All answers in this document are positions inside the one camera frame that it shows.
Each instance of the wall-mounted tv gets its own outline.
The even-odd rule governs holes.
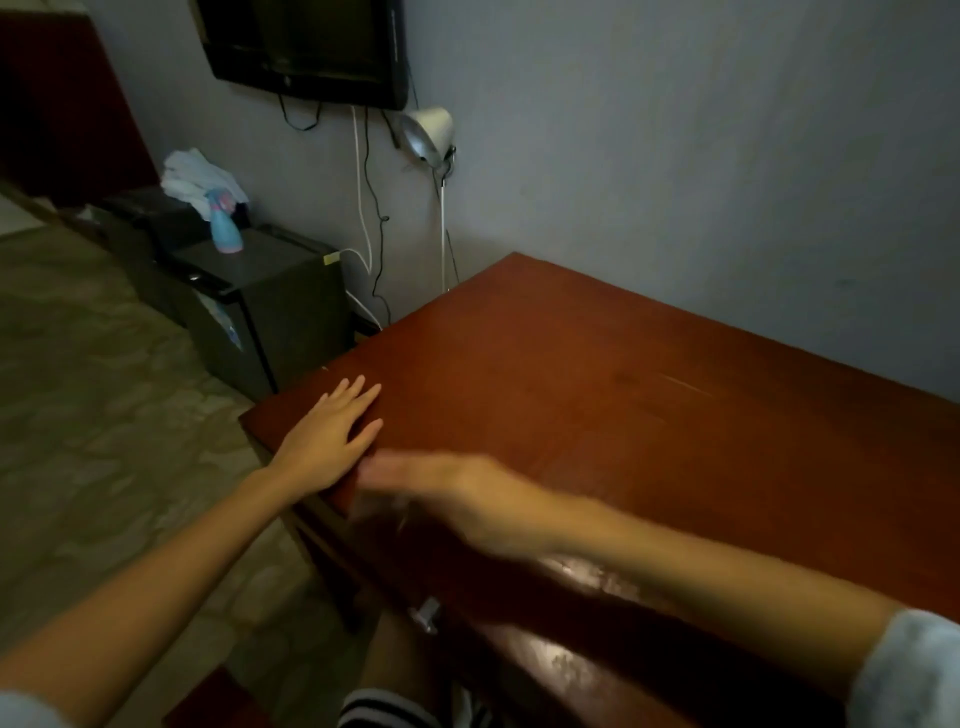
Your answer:
[[[213,75],[334,104],[407,103],[402,0],[190,0]]]

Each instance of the white towel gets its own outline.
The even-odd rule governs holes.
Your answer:
[[[192,205],[206,221],[210,219],[210,203],[205,195],[211,189],[227,190],[237,203],[250,201],[233,175],[210,164],[199,149],[171,154],[163,162],[160,186],[170,197]]]

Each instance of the blue spray bottle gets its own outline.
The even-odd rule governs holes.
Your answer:
[[[243,250],[243,237],[230,217],[230,196],[223,189],[211,189],[206,193],[210,203],[210,236],[221,253],[239,253]]]

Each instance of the striped shorts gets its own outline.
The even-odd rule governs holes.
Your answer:
[[[454,728],[503,728],[504,723],[485,705],[471,700],[475,710],[454,721]],[[344,700],[337,728],[441,728],[436,716],[420,704],[378,688],[353,691]]]
[[[344,700],[337,728],[441,728],[413,700],[378,688],[353,691]]]

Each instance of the hand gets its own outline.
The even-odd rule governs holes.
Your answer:
[[[484,455],[382,451],[360,464],[360,488],[416,498],[468,543],[495,556],[538,558],[562,547],[569,497]]]
[[[375,384],[361,395],[364,381],[363,376],[352,384],[348,379],[341,381],[283,439],[267,470],[289,485],[292,502],[329,488],[376,439],[383,420],[374,420],[347,440],[353,423],[380,394],[380,385]]]

